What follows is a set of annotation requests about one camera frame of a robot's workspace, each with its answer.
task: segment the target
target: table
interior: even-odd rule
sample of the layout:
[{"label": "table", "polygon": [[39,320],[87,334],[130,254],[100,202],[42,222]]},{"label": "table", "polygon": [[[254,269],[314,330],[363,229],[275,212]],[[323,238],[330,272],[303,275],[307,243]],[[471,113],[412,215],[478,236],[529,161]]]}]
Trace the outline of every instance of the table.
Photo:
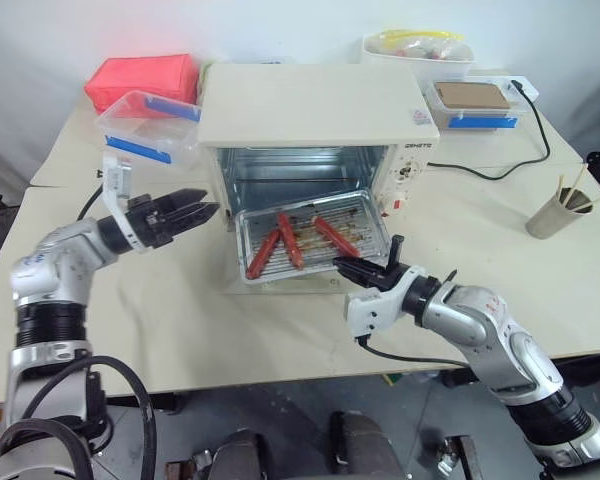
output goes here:
[{"label": "table", "polygon": [[[553,357],[600,352],[600,204],[549,240],[524,230],[558,175],[579,165],[541,164],[500,182],[463,172],[426,171],[409,208],[386,218],[406,240],[404,262],[443,278],[493,288],[514,317]],[[134,184],[152,196],[203,183]],[[600,194],[586,175],[581,188]],[[13,347],[15,315],[9,269],[55,227],[75,219],[92,185],[30,188],[0,253],[0,401]],[[106,214],[101,202],[90,212]],[[343,295],[226,293],[235,239],[219,215],[174,243],[144,255],[128,253],[95,275],[87,310],[97,354],[127,362],[151,392],[291,379],[430,369],[371,356],[357,347],[342,318]],[[375,334],[371,345],[404,355],[461,359],[440,337],[405,317]],[[105,371],[109,395],[128,393]]]},{"label": "table", "polygon": [[[572,164],[582,160],[541,115],[552,148],[547,164]],[[96,171],[102,168],[104,135],[95,126],[96,113],[89,98],[82,94],[69,115],[49,157],[31,179],[34,186],[64,187],[100,184]],[[432,162],[459,163],[471,168],[513,165],[544,154],[542,138],[533,115],[509,131],[443,131]],[[186,183],[206,176],[201,166],[173,173],[173,168],[154,160],[134,158],[134,183]]]}]

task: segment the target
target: paper cup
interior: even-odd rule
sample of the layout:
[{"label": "paper cup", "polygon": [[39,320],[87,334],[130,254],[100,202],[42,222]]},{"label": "paper cup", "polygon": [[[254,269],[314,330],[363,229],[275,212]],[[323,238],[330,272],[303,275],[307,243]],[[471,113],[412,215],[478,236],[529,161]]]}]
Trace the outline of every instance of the paper cup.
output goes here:
[{"label": "paper cup", "polygon": [[576,221],[593,210],[593,206],[589,206],[577,212],[573,209],[590,202],[580,190],[574,190],[573,195],[569,199],[567,205],[562,205],[562,202],[569,193],[570,188],[563,188],[560,192],[556,192],[538,212],[531,217],[525,227],[529,235],[535,238],[549,238],[556,232],[559,232],[570,223]]}]

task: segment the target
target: red box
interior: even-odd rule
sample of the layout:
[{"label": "red box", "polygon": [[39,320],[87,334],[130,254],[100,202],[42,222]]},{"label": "red box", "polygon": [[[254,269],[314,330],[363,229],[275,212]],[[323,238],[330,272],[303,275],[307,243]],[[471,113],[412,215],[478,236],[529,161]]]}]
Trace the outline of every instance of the red box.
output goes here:
[{"label": "red box", "polygon": [[84,86],[93,106],[102,113],[132,90],[186,103],[196,101],[198,65],[187,55],[109,58]]}]

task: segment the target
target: oven tray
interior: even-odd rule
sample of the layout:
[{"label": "oven tray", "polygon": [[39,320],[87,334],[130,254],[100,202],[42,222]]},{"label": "oven tray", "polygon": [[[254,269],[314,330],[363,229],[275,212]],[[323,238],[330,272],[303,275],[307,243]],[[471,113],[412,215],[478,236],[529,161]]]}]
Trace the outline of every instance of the oven tray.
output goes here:
[{"label": "oven tray", "polygon": [[[246,277],[247,268],[260,249],[264,238],[271,230],[277,228],[278,212],[289,215],[305,267],[298,270],[291,265],[284,243],[280,240],[262,275],[257,279],[249,280]],[[311,218],[315,215],[321,216],[336,228],[367,260],[384,263],[383,260],[389,256],[391,242],[371,192],[366,189],[356,190],[279,205],[266,210],[238,213],[235,222],[242,280],[247,284],[256,284],[335,270],[332,259],[340,256],[340,253],[311,225]]]}]

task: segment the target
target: black cable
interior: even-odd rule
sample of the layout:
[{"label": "black cable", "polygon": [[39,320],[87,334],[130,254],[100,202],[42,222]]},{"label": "black cable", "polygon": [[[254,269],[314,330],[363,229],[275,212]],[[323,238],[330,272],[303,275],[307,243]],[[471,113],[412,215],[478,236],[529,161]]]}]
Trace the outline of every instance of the black cable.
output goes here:
[{"label": "black cable", "polygon": [[60,440],[66,447],[73,463],[76,480],[93,480],[93,469],[89,454],[80,438],[66,425],[46,418],[28,418],[11,425],[0,437],[0,454],[12,449],[11,442],[22,432],[45,433]]},{"label": "black cable", "polygon": [[56,373],[51,379],[42,387],[38,393],[33,397],[31,403],[22,415],[23,419],[31,418],[36,408],[40,405],[40,402],[53,390],[60,382],[71,375],[74,372],[83,370],[92,365],[107,365],[116,370],[120,375],[124,377],[131,389],[133,394],[138,400],[138,407],[140,408],[140,414],[142,415],[142,427],[143,427],[143,453],[142,453],[142,473],[140,478],[142,480],[153,480],[155,469],[156,469],[156,454],[157,454],[157,433],[156,433],[156,418],[153,412],[153,405],[151,404],[151,398],[144,388],[142,381],[131,370],[125,363],[121,362],[117,358],[107,357],[104,355],[82,358],[70,363],[60,372]]},{"label": "black cable", "polygon": [[87,200],[87,203],[84,204],[84,207],[82,207],[82,210],[80,210],[80,213],[78,214],[77,221],[80,221],[84,218],[84,216],[87,214],[87,212],[91,208],[91,205],[93,205],[93,202],[96,201],[96,199],[100,196],[101,193],[102,193],[102,184],[100,184],[100,186],[96,189],[96,191],[93,192],[93,194],[89,197],[89,200]]},{"label": "black cable", "polygon": [[111,418],[111,415],[107,415],[107,437],[104,439],[104,441],[100,445],[91,449],[91,455],[97,455],[98,453],[103,451],[105,448],[107,448],[109,446],[109,444],[111,443],[111,440],[113,439],[113,435],[115,434],[115,431],[116,431],[116,427],[115,427],[115,424],[113,423],[113,419]]},{"label": "black cable", "polygon": [[498,175],[496,177],[491,177],[489,175],[485,175],[476,170],[473,170],[472,168],[465,167],[464,165],[454,165],[454,164],[447,165],[445,163],[428,163],[428,165],[431,165],[432,167],[439,167],[439,168],[455,168],[457,170],[464,170],[465,172],[473,173],[474,175],[477,175],[478,177],[480,177],[484,180],[495,181],[495,180],[502,180],[503,178],[508,176],[511,172],[513,172],[514,170],[516,170],[519,167],[522,167],[523,165],[531,165],[532,163],[544,162],[547,158],[549,158],[549,155],[551,155],[551,147],[549,146],[549,141],[547,140],[547,135],[544,133],[544,127],[542,126],[542,121],[540,120],[540,115],[538,115],[538,110],[536,110],[536,106],[529,99],[529,97],[527,97],[527,94],[524,93],[524,89],[522,88],[522,84],[520,82],[518,82],[517,80],[512,80],[511,83],[513,84],[514,87],[516,87],[516,89],[524,97],[524,99],[527,101],[527,103],[531,106],[531,110],[533,110],[533,114],[536,117],[536,122],[538,123],[538,128],[540,129],[540,135],[542,135],[542,142],[544,143],[544,148],[547,150],[547,153],[545,153],[542,157],[540,157],[536,160],[527,160],[525,162],[520,162],[517,165],[514,165],[513,167],[511,167],[506,172],[504,172],[502,175]]},{"label": "black cable", "polygon": [[368,345],[368,341],[371,335],[363,335],[361,337],[356,337],[358,345],[364,348],[367,352],[373,353],[382,358],[388,358],[389,360],[399,360],[401,362],[417,362],[417,363],[447,363],[449,365],[455,365],[457,367],[462,368],[471,368],[468,363],[459,362],[457,360],[447,360],[444,358],[422,358],[422,357],[401,357],[400,355],[394,355],[392,353],[385,353],[379,350],[376,350],[373,347]]}]

